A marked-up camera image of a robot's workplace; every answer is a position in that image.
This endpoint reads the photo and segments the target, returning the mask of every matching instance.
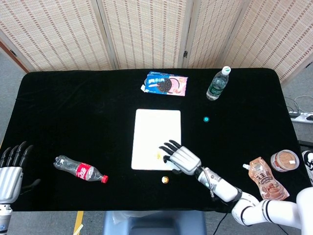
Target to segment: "red bottle cap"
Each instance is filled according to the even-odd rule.
[[[107,175],[104,175],[101,179],[101,182],[105,184],[108,181],[108,179],[109,177]]]

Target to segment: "coca-cola bottle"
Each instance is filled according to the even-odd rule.
[[[74,161],[64,155],[56,157],[53,165],[58,170],[66,171],[83,180],[101,181],[102,183],[108,181],[108,176],[102,175],[97,168],[86,163]]]

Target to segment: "red label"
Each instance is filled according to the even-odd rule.
[[[86,163],[80,163],[76,171],[76,177],[86,180],[87,172],[90,169],[91,165]]]

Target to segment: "round container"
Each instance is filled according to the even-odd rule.
[[[272,167],[279,172],[297,169],[299,166],[298,156],[287,149],[275,153],[270,158]]]
[[[167,184],[169,182],[169,179],[167,176],[162,177],[162,183]]]

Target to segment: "water bottle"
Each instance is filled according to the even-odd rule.
[[[230,67],[224,66],[222,71],[218,72],[214,76],[213,81],[211,82],[211,85],[206,92],[206,97],[209,100],[216,100],[218,97],[220,97],[223,89],[227,85],[230,70]]]

